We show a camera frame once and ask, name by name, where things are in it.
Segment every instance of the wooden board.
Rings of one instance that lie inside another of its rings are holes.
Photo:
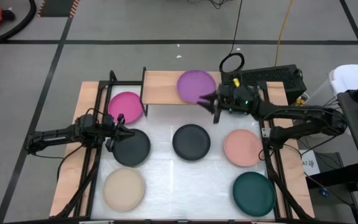
[[[142,102],[145,105],[188,105],[177,91],[177,82],[184,71],[146,71]],[[216,87],[222,82],[220,72],[208,72]]]
[[[173,77],[176,77],[177,79],[183,73],[183,72],[153,72],[153,71],[149,71],[149,72],[152,72],[151,75],[152,79],[157,77],[163,77],[164,74],[166,74],[171,77],[165,80],[166,83],[170,82],[171,85],[173,85],[172,83],[175,83],[173,86],[171,86],[171,88],[166,88],[167,87],[166,85],[162,85],[157,91],[148,91],[151,95],[144,97],[144,99],[146,100],[150,99],[149,103],[150,102],[153,103],[152,96],[155,96],[156,94],[163,95],[164,92],[172,91],[172,88],[175,89],[176,82],[172,82],[172,80],[174,79]],[[210,72],[210,74],[212,76],[219,75],[219,80],[216,79],[216,82],[220,83],[219,72]],[[155,85],[152,83],[154,82],[149,83],[149,88]],[[287,104],[287,98],[285,95],[283,83],[268,82],[267,86],[268,86],[268,95],[272,103],[276,105]],[[78,97],[78,102],[77,102],[73,120],[85,114],[88,108],[92,108],[94,106],[97,90],[98,90],[98,82],[83,82],[80,90],[80,95]],[[159,103],[155,103],[157,100],[154,100],[154,104],[164,104],[163,102],[165,103],[174,102],[174,104],[183,104],[181,99],[178,100],[178,98],[174,100],[172,100],[173,98],[170,99],[166,98],[165,100],[163,99],[164,97],[160,97],[158,100]],[[290,119],[274,119],[274,123],[276,126],[282,126],[282,127],[292,126],[292,120]],[[297,142],[293,139],[288,140],[286,144],[298,148]],[[79,144],[67,145],[66,155],[78,146]],[[307,188],[305,175],[303,174],[303,166],[299,157],[299,153],[297,153],[293,149],[284,147],[283,149],[281,149],[281,155],[282,155],[285,179],[289,191],[294,196],[295,200],[300,204],[300,206],[305,210],[305,212],[313,217],[314,216],[313,207],[311,205],[310,195]],[[69,159],[67,159],[65,163],[62,165],[62,171],[60,173],[60,178],[57,184],[55,198],[52,203],[50,215],[56,215],[57,213],[59,213],[63,209],[63,207],[68,203],[68,201],[70,201],[73,194],[78,189],[84,156],[85,156],[85,149],[80,149],[78,152],[76,152],[71,157],[69,157]],[[88,191],[85,192],[83,197],[83,206],[80,212],[81,215],[85,214],[88,195],[89,192]],[[277,192],[277,197],[278,197],[278,204],[280,207],[280,214],[282,214],[281,217],[285,217],[285,210],[284,210],[285,208],[283,206],[283,199],[282,199],[281,192],[279,191]]]

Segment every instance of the wooden table frame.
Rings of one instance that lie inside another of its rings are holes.
[[[125,83],[126,85],[142,85],[143,88],[143,82],[122,82],[122,83]],[[106,86],[107,84],[108,82],[82,83],[81,90],[78,95],[78,101],[77,101],[73,121],[77,117],[85,114],[87,109],[95,107],[95,101],[98,94],[98,90],[100,90],[99,94],[101,95],[100,96],[101,101],[102,102],[107,101],[106,100],[107,89],[104,88],[104,86]],[[287,105],[287,98],[285,95],[283,83],[267,82],[267,93],[270,102],[276,105]],[[104,107],[105,105],[100,104],[98,106],[98,109],[100,111],[105,111],[106,108]],[[274,119],[273,123],[275,126],[281,126],[283,128],[292,126],[292,120],[290,119]],[[286,144],[298,149],[297,141],[294,139],[288,140]],[[65,154],[67,155],[71,153],[78,146],[79,144],[75,144],[75,143],[67,145]],[[78,152],[70,156],[65,161],[65,163],[63,163],[60,172],[60,178],[58,180],[55,196],[50,211],[51,216],[58,214],[68,203],[68,201],[70,201],[70,199],[72,198],[72,196],[74,195],[74,193],[79,187],[80,180],[81,180],[81,173],[83,173],[83,169],[84,169],[83,164],[85,159],[87,157],[89,158],[88,161],[89,163],[87,166],[89,171],[94,162],[95,155],[96,155],[96,149],[81,148]],[[287,185],[288,190],[291,192],[291,194],[298,202],[298,204],[303,208],[303,210],[308,215],[313,217],[314,216],[313,207],[311,205],[310,195],[306,184],[305,175],[303,173],[303,166],[299,153],[285,146],[283,149],[280,150],[280,156],[282,160],[283,173],[285,176],[285,183]],[[273,162],[273,166],[275,166],[277,170],[277,162],[274,158],[272,158],[272,162]],[[91,184],[89,184],[87,190],[83,194],[81,207],[77,211],[77,214],[79,216],[90,215],[90,212],[87,212],[87,207],[89,207],[88,203],[89,201],[91,201],[90,197],[92,197],[92,195],[90,195],[90,185]],[[279,207],[279,216],[281,218],[286,218],[287,212],[285,210],[284,199],[282,193],[277,188],[277,186],[276,186],[276,193],[277,193],[277,204]]]

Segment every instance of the dark green plate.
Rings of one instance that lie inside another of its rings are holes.
[[[253,217],[267,215],[276,201],[273,185],[257,172],[245,172],[237,177],[233,185],[233,197],[237,206]]]

